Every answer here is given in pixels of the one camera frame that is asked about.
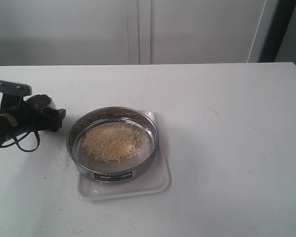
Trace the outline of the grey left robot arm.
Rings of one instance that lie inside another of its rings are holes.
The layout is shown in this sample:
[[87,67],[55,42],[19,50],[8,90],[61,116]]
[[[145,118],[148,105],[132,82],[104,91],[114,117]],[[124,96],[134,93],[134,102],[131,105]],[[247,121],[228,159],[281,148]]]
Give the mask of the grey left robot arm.
[[0,148],[16,145],[23,152],[33,152],[36,148],[26,150],[20,146],[20,141],[34,133],[38,147],[38,132],[58,131],[65,116],[66,110],[55,108],[49,95],[39,94],[24,100],[23,97],[4,94],[0,105]]

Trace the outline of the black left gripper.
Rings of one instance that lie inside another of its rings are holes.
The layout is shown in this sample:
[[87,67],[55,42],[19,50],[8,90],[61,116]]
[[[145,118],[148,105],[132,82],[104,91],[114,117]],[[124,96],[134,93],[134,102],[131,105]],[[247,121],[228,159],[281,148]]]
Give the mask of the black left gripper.
[[38,113],[30,109],[24,96],[3,94],[0,103],[0,123],[7,130],[17,132],[48,130],[56,132],[62,127],[65,109],[44,108]]

